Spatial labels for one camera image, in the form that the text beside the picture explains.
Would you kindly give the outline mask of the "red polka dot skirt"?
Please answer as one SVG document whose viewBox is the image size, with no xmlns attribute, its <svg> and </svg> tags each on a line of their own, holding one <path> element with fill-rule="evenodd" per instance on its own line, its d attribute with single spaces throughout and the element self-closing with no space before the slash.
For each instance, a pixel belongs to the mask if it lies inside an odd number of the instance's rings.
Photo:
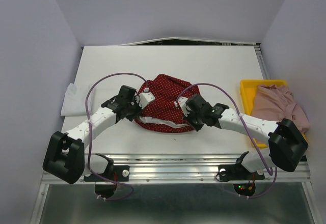
<svg viewBox="0 0 326 224">
<path fill-rule="evenodd" d="M 194 86 L 184 92 L 192 84 L 165 74 L 158 75 L 154 80 L 142 84 L 139 93 L 145 88 L 154 95 L 155 100 L 146 106 L 135 122 L 142 128 L 161 133 L 184 133 L 193 131 L 193 128 L 183 119 L 182 110 L 174 104 L 178 95 L 190 98 L 198 94 L 199 88 Z"/>
</svg>

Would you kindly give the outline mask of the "white skirt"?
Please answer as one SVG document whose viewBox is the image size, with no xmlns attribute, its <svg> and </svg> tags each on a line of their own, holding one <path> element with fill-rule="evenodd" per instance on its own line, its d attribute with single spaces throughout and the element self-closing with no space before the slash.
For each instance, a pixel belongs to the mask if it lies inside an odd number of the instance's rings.
<svg viewBox="0 0 326 224">
<path fill-rule="evenodd" d="M 93 84 L 76 85 L 70 83 L 66 89 L 61 117 L 76 117 L 86 115 L 85 100 Z"/>
</svg>

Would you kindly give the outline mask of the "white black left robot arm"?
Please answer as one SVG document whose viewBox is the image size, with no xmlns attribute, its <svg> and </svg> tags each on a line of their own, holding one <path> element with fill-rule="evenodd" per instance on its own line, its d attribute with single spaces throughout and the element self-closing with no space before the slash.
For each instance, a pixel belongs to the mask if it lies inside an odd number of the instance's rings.
<svg viewBox="0 0 326 224">
<path fill-rule="evenodd" d="M 90 160 L 95 161 L 96 175 L 101 180 L 108 180 L 113 176 L 113 161 L 104 155 L 85 155 L 85 148 L 90 146 L 90 139 L 94 140 L 109 127 L 120 120 L 132 121 L 141 111 L 138 104 L 136 89 L 122 86 L 119 93 L 112 99 L 104 102 L 90 117 L 75 128 L 67 132 L 55 132 L 49 140 L 43 170 L 73 184 L 81 176 L 89 175 Z"/>
</svg>

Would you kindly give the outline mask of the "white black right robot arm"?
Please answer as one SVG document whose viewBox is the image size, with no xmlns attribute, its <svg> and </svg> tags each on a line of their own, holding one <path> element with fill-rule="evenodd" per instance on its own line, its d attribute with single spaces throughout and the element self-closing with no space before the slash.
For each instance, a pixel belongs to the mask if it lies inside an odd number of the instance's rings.
<svg viewBox="0 0 326 224">
<path fill-rule="evenodd" d="M 220 165 L 223 181 L 246 179 L 262 169 L 280 168 L 294 172 L 308 149 L 308 143 L 289 119 L 268 121 L 238 113 L 217 103 L 211 106 L 201 95 L 180 97 L 177 101 L 184 119 L 195 131 L 203 126 L 235 131 L 267 144 L 265 149 L 244 152 L 235 164 Z"/>
</svg>

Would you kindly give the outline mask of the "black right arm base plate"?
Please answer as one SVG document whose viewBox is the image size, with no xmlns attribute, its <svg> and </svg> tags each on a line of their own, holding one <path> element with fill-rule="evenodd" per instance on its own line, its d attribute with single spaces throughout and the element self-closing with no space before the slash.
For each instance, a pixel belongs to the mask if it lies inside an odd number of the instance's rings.
<svg viewBox="0 0 326 224">
<path fill-rule="evenodd" d="M 242 165 L 221 164 L 218 166 L 218 172 L 215 179 L 219 182 L 240 181 L 240 180 L 264 180 L 264 174 L 258 172 L 250 173 Z"/>
</svg>

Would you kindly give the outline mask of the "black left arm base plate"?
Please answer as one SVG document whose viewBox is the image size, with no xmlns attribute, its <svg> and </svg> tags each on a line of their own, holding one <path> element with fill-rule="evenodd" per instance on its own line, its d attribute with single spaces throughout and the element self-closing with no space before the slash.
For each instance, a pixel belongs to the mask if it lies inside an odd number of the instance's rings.
<svg viewBox="0 0 326 224">
<path fill-rule="evenodd" d="M 116 182 L 128 182 L 129 181 L 129 170 L 128 165 L 111 165 L 107 166 L 103 173 L 96 176 L 95 174 L 90 174 L 89 176 L 84 176 L 84 181 L 86 182 L 105 182 L 103 178 L 109 179 L 110 181 Z"/>
</svg>

